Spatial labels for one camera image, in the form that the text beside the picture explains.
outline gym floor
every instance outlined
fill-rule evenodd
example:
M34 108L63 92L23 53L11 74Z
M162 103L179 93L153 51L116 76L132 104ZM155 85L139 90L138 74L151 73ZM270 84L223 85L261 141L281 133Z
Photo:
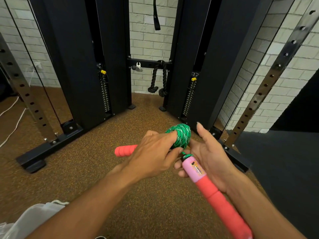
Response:
M32 88L55 132L61 133L43 88ZM72 118L60 88L47 88L61 120ZM0 103L0 112L16 100ZM15 222L30 206L58 199L72 201L94 185L124 158L114 149L137 144L147 130L165 132L179 123L161 112L160 96L132 94L134 110L114 116L46 159L47 165L28 174L15 158L44 142L31 115L26 111L18 129L0 148L0 223ZM24 105L18 101L0 117L0 142L13 131ZM201 138L192 132L192 138ZM252 172L247 176L263 192ZM161 176L138 183L114 209L100 235L112 238L231 238L216 213L189 179L182 179L173 169Z

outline green braided cord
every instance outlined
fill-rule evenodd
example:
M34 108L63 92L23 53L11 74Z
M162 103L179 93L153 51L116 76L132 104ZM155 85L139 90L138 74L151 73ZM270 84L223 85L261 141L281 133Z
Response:
M190 140L190 127L186 124L178 124L176 126L173 126L171 128L169 128L165 133L169 133L172 131L177 131L177 140L176 142L172 145L171 149L173 148L178 148L178 147L182 147L182 148L186 148L189 140ZM183 159L186 159L190 156L193 156L192 154L186 154L184 152L182 152L182 154L184 154Z

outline cable machine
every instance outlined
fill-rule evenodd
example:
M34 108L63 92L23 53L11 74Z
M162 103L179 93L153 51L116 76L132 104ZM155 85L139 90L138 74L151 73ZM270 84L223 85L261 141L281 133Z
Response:
M194 131L199 121L219 139L214 122L272 1L178 0L171 56L163 63L131 58L129 0L30 0L73 119L61 124L64 133L59 136L48 122L39 122L38 116L41 122L45 116L40 107L35 109L37 102L1 36L3 69L46 139L17 162L34 173L46 165L48 155L135 108L131 69L139 68L167 70L161 111ZM240 170L248 170L249 162L239 153L226 152Z

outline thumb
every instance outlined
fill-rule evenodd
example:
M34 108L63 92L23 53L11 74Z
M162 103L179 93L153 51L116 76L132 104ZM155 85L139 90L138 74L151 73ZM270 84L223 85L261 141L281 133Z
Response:
M179 154L183 151L183 148L174 148L173 150L171 150L165 158L164 164L167 167L170 167L172 163L174 163L176 161L176 159L178 158Z
M197 122L197 132L198 132L199 136L201 136L201 138L205 141L205 144L207 146L213 146L214 145L215 138L199 122Z

